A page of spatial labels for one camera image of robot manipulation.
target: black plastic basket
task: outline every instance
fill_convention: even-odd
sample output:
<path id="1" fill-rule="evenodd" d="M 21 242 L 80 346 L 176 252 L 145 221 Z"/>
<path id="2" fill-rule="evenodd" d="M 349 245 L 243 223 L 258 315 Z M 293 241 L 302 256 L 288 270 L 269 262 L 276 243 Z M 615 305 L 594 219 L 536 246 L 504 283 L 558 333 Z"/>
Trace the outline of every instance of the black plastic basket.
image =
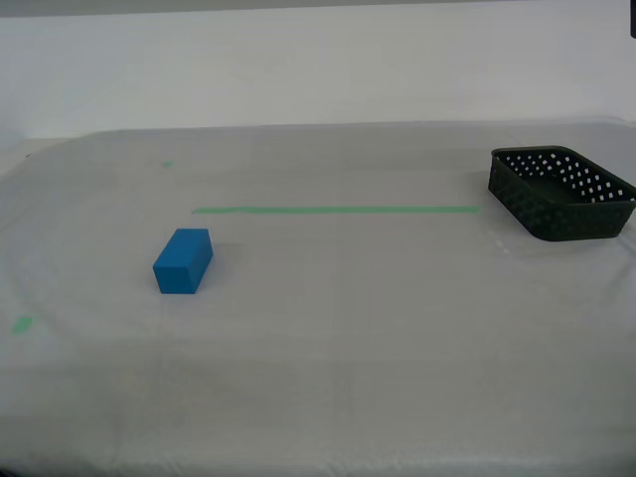
<path id="1" fill-rule="evenodd" d="M 636 207 L 636 189 L 559 146 L 496 149 L 488 189 L 538 239 L 608 239 Z"/>

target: blue block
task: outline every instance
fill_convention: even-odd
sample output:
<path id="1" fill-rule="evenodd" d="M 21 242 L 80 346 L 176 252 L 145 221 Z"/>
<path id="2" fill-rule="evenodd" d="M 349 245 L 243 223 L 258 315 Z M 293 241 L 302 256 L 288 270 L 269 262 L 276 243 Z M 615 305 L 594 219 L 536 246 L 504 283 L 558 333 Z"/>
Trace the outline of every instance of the blue block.
<path id="1" fill-rule="evenodd" d="M 212 255 L 207 229 L 177 229 L 152 265 L 161 292 L 196 292 Z"/>

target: green tape line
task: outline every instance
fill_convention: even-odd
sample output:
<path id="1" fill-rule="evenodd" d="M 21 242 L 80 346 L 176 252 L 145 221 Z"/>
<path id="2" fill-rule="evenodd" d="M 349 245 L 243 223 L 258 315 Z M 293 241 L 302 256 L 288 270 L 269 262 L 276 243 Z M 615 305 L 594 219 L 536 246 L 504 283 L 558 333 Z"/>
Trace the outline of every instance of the green tape line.
<path id="1" fill-rule="evenodd" d="M 30 316 L 21 316 L 16 320 L 11 332 L 14 335 L 22 335 L 23 333 L 29 331 L 31 325 L 33 325 L 33 318 L 31 318 Z"/>
<path id="2" fill-rule="evenodd" d="M 193 214 L 477 214 L 479 207 L 200 207 Z"/>

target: foam block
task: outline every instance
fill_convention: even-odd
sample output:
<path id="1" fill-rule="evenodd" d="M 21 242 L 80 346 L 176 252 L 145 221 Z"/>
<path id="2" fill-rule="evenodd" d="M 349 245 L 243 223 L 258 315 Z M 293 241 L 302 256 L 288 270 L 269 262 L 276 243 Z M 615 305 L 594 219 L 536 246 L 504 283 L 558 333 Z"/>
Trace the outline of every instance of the foam block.
<path id="1" fill-rule="evenodd" d="M 177 229 L 152 269 L 162 293 L 195 293 L 212 259 L 207 229 Z"/>

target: white backdrop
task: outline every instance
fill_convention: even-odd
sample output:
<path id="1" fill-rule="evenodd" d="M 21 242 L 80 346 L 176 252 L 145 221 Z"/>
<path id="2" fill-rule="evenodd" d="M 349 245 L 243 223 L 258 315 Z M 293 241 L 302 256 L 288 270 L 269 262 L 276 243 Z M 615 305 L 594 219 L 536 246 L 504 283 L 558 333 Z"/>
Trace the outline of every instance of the white backdrop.
<path id="1" fill-rule="evenodd" d="M 626 0 L 0 20 L 0 127 L 636 117 Z"/>

